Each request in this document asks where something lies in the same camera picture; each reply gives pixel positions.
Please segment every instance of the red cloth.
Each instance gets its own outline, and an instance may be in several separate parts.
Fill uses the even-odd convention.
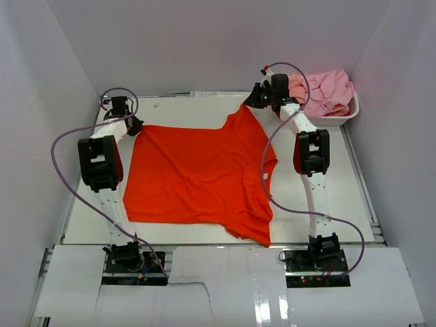
[[[268,247],[273,212],[260,180],[267,141],[245,105],[220,129],[144,126],[124,195],[129,220],[220,223],[233,236]],[[270,147],[268,189],[276,163]]]

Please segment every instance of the laundry basket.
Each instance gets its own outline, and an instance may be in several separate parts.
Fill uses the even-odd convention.
[[[312,124],[315,126],[341,126],[345,124],[348,119],[355,117],[359,113],[359,101],[354,93],[354,97],[348,104],[349,111],[351,114],[349,116],[323,116],[317,118],[307,117]]]

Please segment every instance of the folded cloth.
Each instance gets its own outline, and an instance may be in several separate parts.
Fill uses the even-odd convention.
[[[290,96],[295,97],[300,104],[304,103],[307,85],[303,78],[292,74],[289,80]],[[349,115],[348,103],[354,96],[354,86],[343,69],[309,75],[307,80],[311,88],[311,99],[305,107],[306,116]]]
[[[245,105],[219,129],[144,126],[124,193],[129,220],[219,223],[234,237],[268,247],[273,212],[259,176],[267,142]],[[268,189],[276,163],[270,147],[264,165]]]

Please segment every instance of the pink towel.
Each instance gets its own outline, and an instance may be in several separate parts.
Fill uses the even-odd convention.
[[[289,78],[290,96],[304,103],[307,86],[301,76]],[[354,86],[343,69],[307,76],[311,100],[305,108],[308,117],[344,116],[349,112],[348,103],[354,96]]]

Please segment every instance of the purple cable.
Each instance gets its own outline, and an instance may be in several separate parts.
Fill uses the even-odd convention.
[[[103,211],[99,210],[98,208],[96,208],[95,206],[93,206],[91,203],[89,203],[88,201],[86,201],[82,196],[79,195],[79,193],[76,192],[76,190],[74,190],[74,188],[67,182],[67,180],[65,179],[64,175],[62,174],[61,170],[59,169],[59,165],[57,164],[56,161],[56,157],[55,157],[55,147],[57,142],[59,142],[62,138],[64,138],[66,135],[72,134],[72,133],[76,133],[77,131],[84,131],[86,129],[93,129],[96,127],[101,127],[101,126],[105,126],[105,125],[109,125],[112,123],[116,123],[118,121],[124,121],[126,119],[129,119],[130,117],[133,117],[139,109],[139,101],[138,101],[138,97],[136,96],[136,94],[133,91],[130,91],[129,89],[126,89],[124,87],[112,87],[111,89],[108,89],[106,91],[103,92],[102,96],[100,97],[100,107],[103,104],[103,99],[104,96],[114,90],[122,90],[122,91],[127,91],[129,93],[131,93],[133,95],[133,97],[136,100],[136,108],[135,111],[132,114],[129,114],[127,116],[121,117],[119,119],[115,119],[113,121],[107,122],[107,123],[100,123],[100,124],[95,124],[92,126],[87,126],[87,127],[79,127],[79,128],[75,128],[72,129],[70,131],[66,131],[65,133],[62,133],[61,135],[59,135],[56,140],[54,140],[51,150],[50,150],[50,154],[52,157],[52,162],[53,162],[53,166],[57,172],[57,174],[59,175],[59,178],[61,179],[62,183],[67,187],[67,189],[76,197],[78,198],[80,201],[82,201],[84,204],[86,204],[89,208],[93,209],[96,213],[99,213],[100,215],[102,215],[104,218],[106,218],[107,221],[109,221],[112,225],[114,225],[120,232],[122,232],[124,235],[126,235],[127,237],[130,237],[138,242],[144,243],[151,251],[151,253],[154,255],[154,257],[157,260],[157,263],[159,264],[160,269],[162,270],[163,275],[165,276],[166,279],[168,279],[168,274],[166,273],[166,271],[164,270],[164,267],[162,266],[161,260],[159,259],[159,257],[157,256],[154,248],[145,240],[143,240],[142,238],[139,238],[135,235],[131,235],[130,233],[126,232],[121,226],[116,225],[115,221],[110,218],[107,214],[105,214]]]
[[[304,75],[304,73],[303,73],[303,72],[302,72],[298,67],[292,65],[291,63],[278,62],[278,63],[273,63],[273,64],[267,66],[267,68],[270,68],[270,67],[275,66],[275,65],[288,65],[288,66],[291,66],[291,67],[293,67],[294,69],[296,69],[296,70],[301,74],[301,76],[305,79],[305,82],[306,82],[306,85],[307,85],[307,98],[306,98],[306,101],[304,102],[304,104],[301,106],[300,110],[299,110],[299,111],[295,111],[295,112],[291,115],[291,117],[289,117],[288,119],[286,119],[285,121],[283,121],[283,122],[278,126],[278,128],[276,128],[276,129],[274,130],[274,132],[271,134],[271,137],[268,139],[268,142],[266,143],[266,146],[265,146],[264,152],[263,152],[263,154],[262,154],[262,161],[261,161],[261,165],[260,165],[260,180],[261,180],[261,182],[262,182],[262,188],[264,189],[264,192],[265,192],[266,196],[268,196],[268,199],[269,199],[269,200],[270,200],[270,201],[271,201],[275,206],[279,207],[281,210],[287,211],[287,212],[289,212],[289,213],[298,213],[298,214],[303,214],[303,215],[317,215],[317,216],[321,216],[321,217],[326,217],[326,218],[331,219],[331,220],[333,220],[333,221],[338,221],[339,223],[346,223],[347,225],[350,225],[350,226],[352,226],[355,230],[357,230],[357,232],[359,233],[360,238],[362,239],[362,250],[360,251],[359,258],[357,259],[356,263],[355,263],[355,264],[354,264],[350,269],[348,269],[347,271],[343,272],[343,273],[340,274],[340,275],[332,276],[332,278],[340,278],[340,277],[344,277],[344,276],[347,276],[348,274],[350,274],[351,271],[353,271],[354,269],[356,269],[356,267],[357,267],[357,266],[359,265],[359,263],[362,261],[363,253],[364,253],[364,251],[365,251],[365,239],[364,239],[363,234],[362,234],[362,232],[360,231],[360,229],[359,229],[356,225],[354,225],[353,223],[350,223],[349,221],[346,221],[346,220],[343,220],[343,219],[339,219],[339,218],[334,218],[334,217],[331,217],[330,215],[325,215],[325,214],[323,214],[323,213],[318,213],[318,212],[316,212],[316,211],[300,211],[300,210],[294,210],[294,209],[286,208],[286,207],[280,205],[279,203],[277,203],[277,202],[273,199],[272,195],[271,195],[270,192],[268,191],[268,188],[266,187],[266,183],[265,183],[265,180],[264,180],[264,164],[265,164],[266,153],[268,152],[268,148],[270,147],[271,142],[273,141],[273,138],[276,136],[277,132],[278,132],[278,131],[279,131],[279,130],[284,126],[284,125],[286,125],[286,124],[287,124],[291,119],[293,119],[293,118],[294,118],[294,117],[295,117],[295,116],[296,116],[300,111],[303,111],[303,110],[304,110],[305,106],[307,105],[307,103],[309,102],[309,100],[310,100],[310,98],[311,98],[311,90],[310,90],[310,87],[309,87],[309,82],[308,82],[306,76]]]

